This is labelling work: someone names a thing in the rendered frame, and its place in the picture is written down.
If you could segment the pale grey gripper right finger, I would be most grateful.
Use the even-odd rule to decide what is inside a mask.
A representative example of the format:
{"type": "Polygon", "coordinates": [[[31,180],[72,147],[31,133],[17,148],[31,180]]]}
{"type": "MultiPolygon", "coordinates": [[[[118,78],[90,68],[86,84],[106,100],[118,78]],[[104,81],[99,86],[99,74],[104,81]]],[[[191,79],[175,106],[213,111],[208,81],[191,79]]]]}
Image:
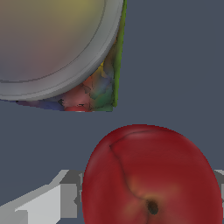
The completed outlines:
{"type": "Polygon", "coordinates": [[[213,172],[215,174],[215,177],[217,179],[217,182],[218,182],[218,185],[220,188],[222,205],[224,206],[224,171],[223,170],[214,170],[213,172]]]}

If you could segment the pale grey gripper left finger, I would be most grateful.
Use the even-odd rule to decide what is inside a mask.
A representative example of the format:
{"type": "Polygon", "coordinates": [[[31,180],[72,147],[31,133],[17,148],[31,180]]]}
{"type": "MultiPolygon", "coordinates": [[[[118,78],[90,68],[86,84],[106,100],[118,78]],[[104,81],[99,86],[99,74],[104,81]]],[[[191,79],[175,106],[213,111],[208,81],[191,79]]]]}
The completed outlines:
{"type": "Polygon", "coordinates": [[[48,185],[0,206],[0,224],[57,224],[77,218],[84,171],[61,170],[48,185]]]}

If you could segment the red apple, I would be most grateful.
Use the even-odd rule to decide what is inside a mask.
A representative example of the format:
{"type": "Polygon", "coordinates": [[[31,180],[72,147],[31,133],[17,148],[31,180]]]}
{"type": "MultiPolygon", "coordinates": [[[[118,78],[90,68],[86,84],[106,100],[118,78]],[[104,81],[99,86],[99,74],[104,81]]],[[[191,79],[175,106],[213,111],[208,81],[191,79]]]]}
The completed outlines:
{"type": "Polygon", "coordinates": [[[107,134],[84,173],[85,224],[222,224],[221,190],[200,149],[179,133],[133,124],[107,134]]]}

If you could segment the colourful box with green edge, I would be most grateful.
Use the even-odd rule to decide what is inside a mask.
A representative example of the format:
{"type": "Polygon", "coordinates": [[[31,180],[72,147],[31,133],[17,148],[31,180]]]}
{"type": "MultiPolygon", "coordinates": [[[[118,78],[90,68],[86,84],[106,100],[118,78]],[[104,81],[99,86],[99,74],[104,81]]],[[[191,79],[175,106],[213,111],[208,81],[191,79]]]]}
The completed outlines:
{"type": "Polygon", "coordinates": [[[58,111],[111,112],[117,106],[127,0],[122,0],[122,15],[115,42],[99,67],[80,85],[64,94],[40,101],[16,104],[58,111]]]}

